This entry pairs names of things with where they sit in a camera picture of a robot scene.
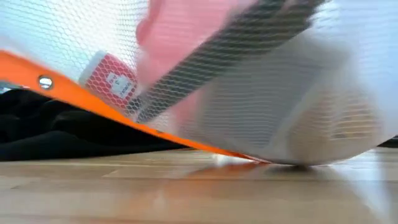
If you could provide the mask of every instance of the mesh netting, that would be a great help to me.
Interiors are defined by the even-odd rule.
[[[398,3],[2,0],[0,35],[137,123],[317,164],[398,133]]]

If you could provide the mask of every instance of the pink object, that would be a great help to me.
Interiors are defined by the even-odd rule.
[[[148,16],[137,27],[143,50],[137,76],[144,88],[151,86],[203,41],[221,29],[233,12],[253,1],[242,0],[150,0]],[[178,124],[192,116],[198,90],[171,108]]]
[[[135,72],[115,56],[102,51],[91,59],[79,84],[123,114],[128,114],[128,102],[136,97]]]

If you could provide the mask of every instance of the red package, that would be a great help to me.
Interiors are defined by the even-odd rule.
[[[133,109],[129,100],[136,97],[136,74],[109,53],[99,51],[95,54],[81,74],[79,84],[125,115]]]

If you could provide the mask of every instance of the wooden floor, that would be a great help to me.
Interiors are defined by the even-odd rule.
[[[199,151],[0,163],[0,223],[398,223],[398,149],[311,169]]]

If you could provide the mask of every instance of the black cloth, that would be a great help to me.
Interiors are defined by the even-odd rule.
[[[0,161],[110,156],[183,147],[29,90],[0,94]]]
[[[398,148],[398,136],[395,136],[392,139],[380,144],[379,147]]]

